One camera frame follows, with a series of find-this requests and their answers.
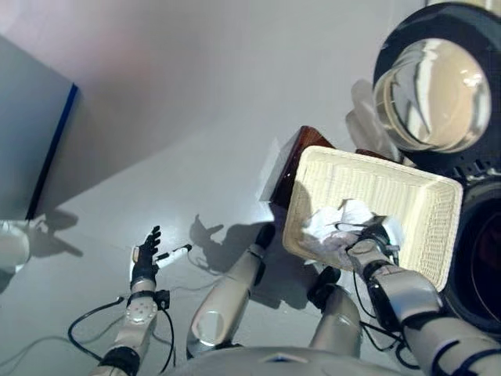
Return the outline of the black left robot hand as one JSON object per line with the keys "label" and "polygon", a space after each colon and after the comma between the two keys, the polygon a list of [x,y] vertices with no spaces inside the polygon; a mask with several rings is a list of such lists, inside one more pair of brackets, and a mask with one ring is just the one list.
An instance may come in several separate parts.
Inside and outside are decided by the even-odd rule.
{"label": "black left robot hand", "polygon": [[147,289],[154,291],[157,285],[157,273],[173,266],[193,249],[191,244],[185,244],[173,251],[160,254],[160,236],[160,226],[155,226],[142,244],[133,247],[129,267],[131,292],[139,291],[140,284],[149,284],[150,287]]}

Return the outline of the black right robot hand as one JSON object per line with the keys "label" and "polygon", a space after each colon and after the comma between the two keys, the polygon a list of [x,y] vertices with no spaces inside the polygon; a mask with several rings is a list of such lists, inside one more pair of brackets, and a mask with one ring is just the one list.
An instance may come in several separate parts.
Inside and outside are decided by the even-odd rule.
{"label": "black right robot hand", "polygon": [[357,233],[354,244],[362,240],[374,240],[380,245],[386,256],[397,257],[404,242],[402,226],[391,216],[377,215],[364,222],[362,230]]}

